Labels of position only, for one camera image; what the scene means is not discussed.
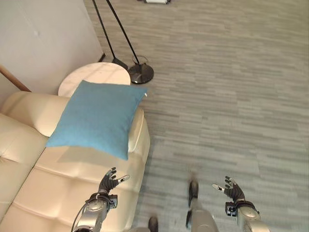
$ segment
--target blue pillow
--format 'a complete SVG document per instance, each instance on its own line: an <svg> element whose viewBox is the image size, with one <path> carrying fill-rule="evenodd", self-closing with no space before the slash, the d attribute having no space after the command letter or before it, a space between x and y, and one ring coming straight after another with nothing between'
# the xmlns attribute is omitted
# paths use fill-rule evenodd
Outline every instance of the blue pillow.
<svg viewBox="0 0 309 232"><path fill-rule="evenodd" d="M82 81L46 146L93 147L128 159L128 134L147 89Z"/></svg>

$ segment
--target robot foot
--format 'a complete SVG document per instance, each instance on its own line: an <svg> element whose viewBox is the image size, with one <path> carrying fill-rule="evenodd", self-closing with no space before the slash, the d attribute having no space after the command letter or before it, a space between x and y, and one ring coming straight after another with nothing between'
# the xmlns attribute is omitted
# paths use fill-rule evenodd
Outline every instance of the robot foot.
<svg viewBox="0 0 309 232"><path fill-rule="evenodd" d="M158 218L151 217L148 221L148 229L150 232L158 232Z"/></svg>
<svg viewBox="0 0 309 232"><path fill-rule="evenodd" d="M191 206L191 201L194 197L198 197L198 182L192 180L189 185L189 207Z"/></svg>

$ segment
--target robotic arm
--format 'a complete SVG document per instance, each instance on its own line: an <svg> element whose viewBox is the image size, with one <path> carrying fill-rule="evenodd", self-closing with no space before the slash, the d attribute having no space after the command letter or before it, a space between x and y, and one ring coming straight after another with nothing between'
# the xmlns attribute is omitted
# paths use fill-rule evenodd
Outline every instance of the robotic arm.
<svg viewBox="0 0 309 232"><path fill-rule="evenodd" d="M225 203L225 212L228 216L237 217L237 225L243 232L270 232L267 225L261 221L260 213L252 202L245 200L245 194L239 185L230 177L225 177L225 188L213 184L212 186L233 202Z"/></svg>
<svg viewBox="0 0 309 232"><path fill-rule="evenodd" d="M78 212L71 232L99 232L102 222L110 209L117 207L117 195L108 195L120 183L128 180L129 175L115 179L116 168L110 169L100 182L98 192L91 195Z"/></svg>

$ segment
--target table top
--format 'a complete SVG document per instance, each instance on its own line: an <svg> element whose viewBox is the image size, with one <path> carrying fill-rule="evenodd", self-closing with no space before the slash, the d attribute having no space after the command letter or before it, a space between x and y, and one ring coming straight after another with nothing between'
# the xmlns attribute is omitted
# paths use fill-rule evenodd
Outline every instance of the table top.
<svg viewBox="0 0 309 232"><path fill-rule="evenodd" d="M82 80L92 83L130 85L130 75L114 63L99 62L82 66L71 72L60 84L58 95L71 97Z"/></svg>

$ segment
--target lamp base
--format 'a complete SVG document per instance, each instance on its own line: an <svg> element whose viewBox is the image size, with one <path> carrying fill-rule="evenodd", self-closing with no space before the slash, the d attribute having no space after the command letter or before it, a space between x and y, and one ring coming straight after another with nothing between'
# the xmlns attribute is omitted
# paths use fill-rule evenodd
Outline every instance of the lamp base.
<svg viewBox="0 0 309 232"><path fill-rule="evenodd" d="M154 77L154 70L147 64L136 64L128 72L134 84L145 84Z"/></svg>

